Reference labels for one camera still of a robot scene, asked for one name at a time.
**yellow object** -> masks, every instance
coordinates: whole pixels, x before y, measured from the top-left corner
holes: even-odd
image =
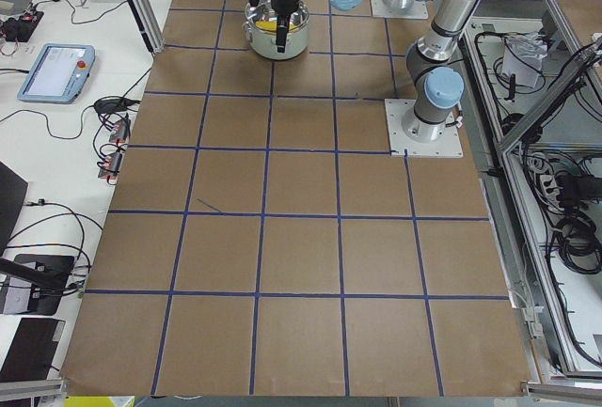
[[[65,399],[65,407],[134,407],[134,397],[80,397],[72,396]]]
[[[259,29],[262,29],[263,31],[268,31],[270,33],[276,33],[276,22],[267,22],[265,20],[257,20],[255,22],[255,25]],[[290,28],[289,28],[289,32],[293,32],[295,29],[297,29],[297,27],[298,26],[291,24]]]

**metal pot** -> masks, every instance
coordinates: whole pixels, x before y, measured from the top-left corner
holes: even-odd
[[[284,53],[277,52],[277,15],[272,9],[270,0],[260,0],[256,8],[247,4],[245,16],[246,22],[243,29],[245,30],[246,39],[251,48],[263,57],[275,60],[291,59],[308,48],[309,12],[303,2],[299,3],[299,10],[291,16],[291,26]]]

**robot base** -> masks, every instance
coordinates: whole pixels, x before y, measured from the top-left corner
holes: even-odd
[[[414,107],[415,100],[385,100],[387,111],[388,141],[392,156],[426,157],[426,158],[462,158],[462,144],[455,127],[446,128],[439,139],[430,144],[422,144],[409,137],[402,127],[405,112]],[[450,113],[449,122],[453,122]]]
[[[403,9],[393,6],[391,0],[370,0],[370,2],[372,3],[373,17],[411,20],[426,20],[429,18],[429,11],[423,1],[408,0],[409,6]]]

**blue tablet frame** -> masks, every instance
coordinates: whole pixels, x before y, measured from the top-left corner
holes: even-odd
[[[30,95],[27,93],[32,83],[36,79],[36,75],[40,71],[46,56],[53,48],[78,48],[84,50],[84,55],[79,58],[79,60],[84,61],[86,66],[83,68],[78,67],[77,65],[73,68],[73,73],[71,74],[71,78],[65,87],[65,91],[62,95],[59,96],[45,96],[45,95]],[[86,83],[86,79],[90,74],[90,70],[92,69],[92,65],[94,64],[94,60],[96,58],[96,54],[94,52],[94,47],[90,45],[76,45],[76,44],[66,44],[66,43],[47,43],[45,44],[38,57],[36,58],[36,62],[32,66],[29,74],[25,78],[21,89],[19,89],[19,93],[17,94],[17,100],[21,102],[33,102],[33,103],[71,103],[75,98],[79,95]]]

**white table surface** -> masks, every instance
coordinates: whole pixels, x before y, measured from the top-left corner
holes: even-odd
[[[70,0],[74,5],[81,0]],[[85,8],[76,8],[75,21],[90,20],[123,0],[87,0]],[[163,28],[171,0],[150,0],[157,21]],[[128,5],[108,13],[96,23],[72,25],[71,8],[67,3],[40,5],[45,15],[32,39],[19,46],[11,57],[0,56],[0,68],[29,70],[45,43],[78,43],[92,45],[96,61],[81,95],[72,104],[24,103],[16,99],[25,75],[0,72],[0,117],[19,109],[41,111],[50,117],[55,134],[75,135],[79,130],[79,117],[84,108],[104,96],[122,95],[150,66],[152,57],[135,25]],[[9,52],[7,43],[4,51]],[[140,99],[145,78],[128,97]],[[0,123],[0,161],[8,165],[29,183],[28,200],[45,198],[47,201],[68,205],[77,212],[87,214],[103,224],[114,188],[99,180],[98,158],[92,147],[92,138],[99,127],[92,109],[85,114],[84,132],[77,140],[61,141],[46,132],[44,118],[23,113]],[[103,130],[98,143],[108,140]],[[49,215],[65,212],[53,206],[23,208],[15,231]],[[86,227],[84,250],[94,257],[100,230],[89,221]],[[68,243],[79,245],[81,232],[72,216],[48,221],[25,232],[11,244]],[[13,259],[20,253],[75,255],[76,251],[48,247],[43,249],[7,250],[5,258]],[[76,295],[64,298],[55,318],[66,322],[53,365],[60,368],[65,358],[71,333],[81,300]],[[0,364],[6,358],[19,316],[0,315]],[[54,370],[49,377],[56,376]]]

